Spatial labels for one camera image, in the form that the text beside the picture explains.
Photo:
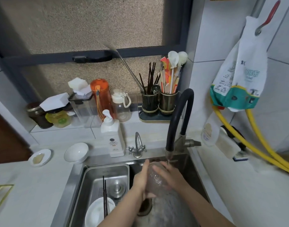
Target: utensil holder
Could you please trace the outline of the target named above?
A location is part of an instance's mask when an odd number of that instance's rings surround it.
[[[156,91],[153,95],[142,94],[142,110],[147,115],[153,116],[158,111],[158,95],[159,91]]]
[[[174,94],[166,94],[160,92],[160,103],[158,108],[164,115],[171,115],[175,109],[175,99],[178,91]]]

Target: chrome faucet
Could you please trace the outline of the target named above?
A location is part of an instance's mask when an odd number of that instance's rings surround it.
[[[133,152],[133,156],[135,158],[140,158],[142,156],[142,152],[147,152],[146,149],[145,149],[145,145],[142,145],[142,140],[140,138],[140,135],[138,132],[135,133],[135,146],[136,148],[134,147],[129,147],[129,154],[131,152]]]
[[[179,102],[172,114],[168,129],[167,144],[165,147],[165,156],[168,161],[172,159],[174,151],[183,152],[185,147],[201,146],[201,142],[195,141],[193,139],[186,139],[185,135],[192,112],[193,101],[194,91],[191,88],[188,88],[181,94]],[[185,111],[180,135],[179,138],[174,142],[180,116],[187,102],[187,109]]]

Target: soap dispenser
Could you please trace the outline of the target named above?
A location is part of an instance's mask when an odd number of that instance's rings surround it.
[[[109,110],[103,110],[106,116],[101,124],[101,134],[111,157],[124,156],[125,143],[120,130],[119,120],[113,119]]]

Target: small white dish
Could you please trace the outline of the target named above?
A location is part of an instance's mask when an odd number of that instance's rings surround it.
[[[33,159],[34,159],[37,155],[39,155],[39,154],[44,154],[44,157],[43,157],[43,159],[41,160],[40,163],[34,164],[34,163],[33,163]],[[38,151],[38,152],[35,152],[33,155],[31,155],[31,157],[28,159],[28,162],[29,162],[29,163],[31,164],[31,166],[33,166],[33,167],[40,167],[40,166],[45,165],[45,164],[50,160],[50,158],[51,158],[51,150],[49,150],[49,149],[42,149],[42,150],[40,150],[40,151]]]
[[[65,154],[64,159],[67,162],[78,164],[86,160],[89,155],[89,147],[86,143],[76,143],[70,146]]]
[[[115,208],[115,203],[111,198],[107,198],[108,214]],[[88,208],[85,216],[86,227],[97,227],[104,219],[104,199],[96,199]]]

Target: faucet handle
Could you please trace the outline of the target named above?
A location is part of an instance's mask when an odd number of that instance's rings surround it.
[[[132,146],[132,147],[129,147],[128,149],[129,149],[129,154],[130,154],[131,152],[134,152],[134,151],[135,151],[135,149],[134,149],[133,146]]]

